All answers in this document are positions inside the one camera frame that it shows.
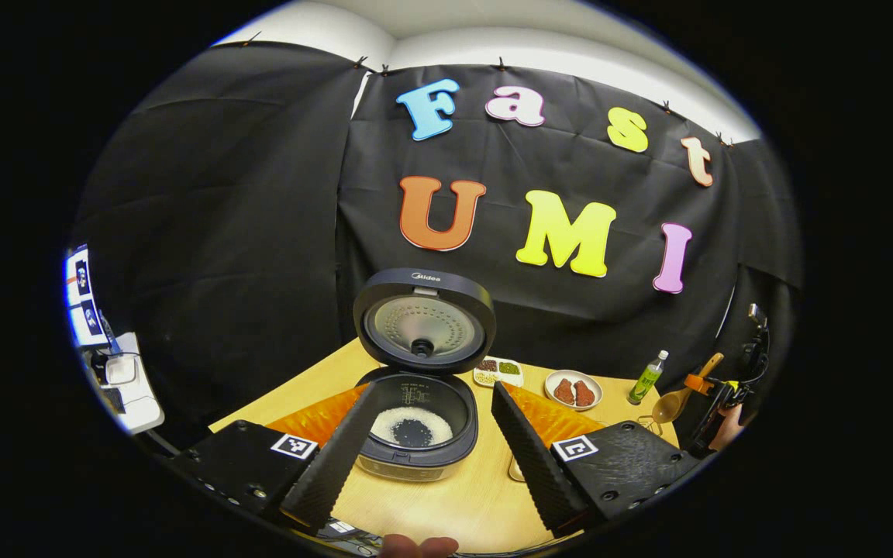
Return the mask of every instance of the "rice cooker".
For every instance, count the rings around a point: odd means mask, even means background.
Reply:
[[[400,481],[446,479],[478,441],[474,393],[457,374],[494,340],[487,290],[460,275],[387,269],[364,284],[353,320],[361,345],[384,364],[357,382],[373,382],[380,402],[357,465]]]

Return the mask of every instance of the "inner lid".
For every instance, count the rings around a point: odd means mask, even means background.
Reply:
[[[365,332],[384,352],[405,361],[435,367],[472,357],[484,343],[484,328],[473,315],[415,287],[372,305],[364,316]]]

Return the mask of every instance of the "plastic bottle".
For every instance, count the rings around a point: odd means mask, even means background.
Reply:
[[[633,405],[639,405],[639,402],[643,400],[643,397],[650,391],[653,384],[658,381],[660,374],[664,373],[664,360],[666,359],[666,350],[661,350],[657,359],[646,365],[646,369],[643,370],[638,381],[636,381],[636,385],[629,390],[629,395],[626,397],[626,401],[629,401]]]

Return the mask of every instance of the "white wall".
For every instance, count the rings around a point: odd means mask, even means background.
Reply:
[[[761,136],[752,119],[724,95],[695,84],[663,64],[578,36],[541,29],[467,27],[395,39],[361,15],[302,1],[263,15],[220,43],[246,41],[258,32],[257,41],[298,43],[348,60],[368,56],[365,66],[377,71],[382,64],[391,70],[433,64],[498,64],[498,57],[502,57],[506,66],[577,75],[652,102],[669,100],[672,110],[709,132],[722,132],[726,141]]]

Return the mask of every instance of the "wooden spoon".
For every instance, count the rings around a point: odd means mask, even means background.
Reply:
[[[722,353],[712,354],[712,358],[709,358],[708,363],[705,363],[702,370],[698,372],[698,377],[704,378],[709,375],[709,372],[715,368],[716,364],[719,364],[720,360],[722,360]],[[681,411],[688,403],[688,397],[691,397],[691,388],[689,387],[664,394],[653,404],[653,420],[660,424],[674,421],[681,416]]]

